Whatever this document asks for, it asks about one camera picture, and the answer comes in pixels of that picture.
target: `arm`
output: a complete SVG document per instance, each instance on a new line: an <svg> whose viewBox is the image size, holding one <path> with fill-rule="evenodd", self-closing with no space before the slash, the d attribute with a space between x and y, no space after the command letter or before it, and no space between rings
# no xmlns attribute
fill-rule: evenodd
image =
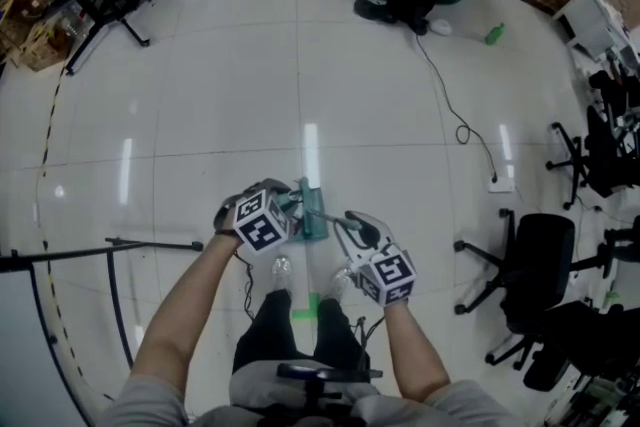
<svg viewBox="0 0 640 427"><path fill-rule="evenodd" d="M220 278L239 245L225 235L211 239L151 319L132 375L156 377L184 395L193 351L211 313Z"/></svg>
<svg viewBox="0 0 640 427"><path fill-rule="evenodd" d="M393 373L400 394L416 402L451 383L442 360L411 315L405 301L388 306L384 317Z"/></svg>

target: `white sneaker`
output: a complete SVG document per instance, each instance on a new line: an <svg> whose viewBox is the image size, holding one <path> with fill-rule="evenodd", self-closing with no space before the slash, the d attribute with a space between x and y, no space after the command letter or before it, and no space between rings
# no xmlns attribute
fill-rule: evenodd
<svg viewBox="0 0 640 427"><path fill-rule="evenodd" d="M328 290L323 294L322 299L335 299L342 301L342 296L353 285L353 271L349 267L338 269L331 278Z"/></svg>
<svg viewBox="0 0 640 427"><path fill-rule="evenodd" d="M273 290L286 290L291 295L293 268L288 256L280 255L276 258L271 268L271 274L273 275Z"/></svg>

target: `white tile floor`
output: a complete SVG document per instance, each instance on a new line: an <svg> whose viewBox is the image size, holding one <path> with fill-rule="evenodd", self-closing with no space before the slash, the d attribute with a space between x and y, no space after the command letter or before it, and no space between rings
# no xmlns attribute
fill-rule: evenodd
<svg viewBox="0 0 640 427"><path fill-rule="evenodd" d="M547 16L517 0L436 8L454 34L428 34L423 45L455 108L489 143L498 172L515 176L517 192L492 195L486 155L477 139L457 144L458 122L413 37L401 27L358 19L353 1L154 0L142 7L132 23L148 32L151 48L137 47L115 27L82 70L64 78L49 165L37 189L60 68L39 74L8 68L0 81L2 250L40 251L43 238L53 251L97 246L113 236L206 241L213 214L230 193L266 176L293 185L305 169L305 126L316 125L327 210L378 216L411 252L419 273L412 310L452 376L478 379L527 421L539 420L561 387L535 393L510 365L484 363L507 335L500 294L472 315L454 317L453 305L473 293L487 269L470 255L455 255L452 242L463 236L498 250L500 207L519 216L539 209L563 213L569 180L548 173L544 163L564 154L548 129L552 121L575 134L585 127L588 95L575 56ZM482 37L501 22L504 38L487 47ZM631 195L609 202L589 191L583 197L624 218L638 203ZM576 258L592 255L603 229L617 226L578 207L566 215L581 227ZM342 256L332 239L285 251L295 266L295 307L306 308L309 292L322 289ZM254 259L255 308L269 291L274 256ZM134 352L159 302L194 257L138 251L118 258ZM87 382L117 394L127 367L104 260L56 263L53 274ZM244 268L232 261L192 364L187 407L195 414L228 399L233 350L248 325L244 283ZM605 290L597 273L587 273L567 297L601 298ZM46 302L47 287L42 294ZM354 320L365 314L373 322L381 313L355 291L345 305ZM314 324L295 321L294 327L301 349L310 352ZM68 356L65 347L60 352ZM385 371L380 389L394 393L383 327L370 352ZM70 374L96 414L105 400Z"/></svg>

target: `plastic bottle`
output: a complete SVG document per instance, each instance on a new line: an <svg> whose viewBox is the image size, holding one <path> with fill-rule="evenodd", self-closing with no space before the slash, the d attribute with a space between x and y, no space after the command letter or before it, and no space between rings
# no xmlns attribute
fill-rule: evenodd
<svg viewBox="0 0 640 427"><path fill-rule="evenodd" d="M484 38L484 42L489 46L495 45L504 34L506 28L506 25L503 23L501 23L498 27L494 27L493 29L491 29L491 32L487 34L487 37Z"/></svg>

